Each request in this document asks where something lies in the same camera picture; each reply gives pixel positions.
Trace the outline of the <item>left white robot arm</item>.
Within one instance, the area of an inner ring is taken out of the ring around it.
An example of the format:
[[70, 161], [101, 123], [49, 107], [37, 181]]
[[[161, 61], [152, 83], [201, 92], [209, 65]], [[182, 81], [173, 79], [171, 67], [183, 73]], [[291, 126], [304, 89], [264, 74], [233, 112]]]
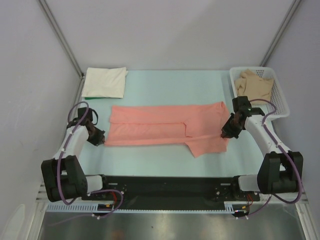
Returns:
[[65, 201], [70, 205], [73, 199], [87, 197], [93, 193], [98, 199], [110, 196], [111, 188], [103, 183], [101, 175], [86, 176], [79, 157], [85, 143], [100, 146], [105, 142], [105, 132], [96, 127], [92, 108], [81, 107], [77, 117], [71, 120], [66, 129], [66, 136], [58, 152], [52, 159], [41, 164], [44, 186], [50, 202]]

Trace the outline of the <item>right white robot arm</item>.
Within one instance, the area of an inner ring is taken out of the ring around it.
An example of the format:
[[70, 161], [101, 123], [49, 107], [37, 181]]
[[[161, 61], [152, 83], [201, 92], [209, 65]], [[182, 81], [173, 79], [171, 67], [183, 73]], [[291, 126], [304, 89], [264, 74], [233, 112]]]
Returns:
[[232, 100], [233, 113], [222, 127], [221, 137], [237, 139], [242, 131], [247, 131], [259, 147], [263, 160], [257, 174], [237, 176], [236, 185], [230, 188], [231, 196], [242, 201], [249, 192], [266, 195], [303, 192], [302, 171], [304, 158], [298, 151], [291, 151], [269, 129], [267, 120], [276, 112], [264, 113], [259, 107], [253, 107], [246, 96]]

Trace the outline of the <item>pink polo shirt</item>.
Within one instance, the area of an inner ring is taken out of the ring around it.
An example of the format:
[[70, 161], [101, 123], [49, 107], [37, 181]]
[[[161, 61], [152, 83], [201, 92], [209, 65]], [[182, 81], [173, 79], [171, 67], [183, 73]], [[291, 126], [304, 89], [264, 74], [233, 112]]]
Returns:
[[224, 102], [204, 105], [112, 107], [106, 146], [186, 145], [197, 158], [224, 153], [222, 127], [230, 116]]

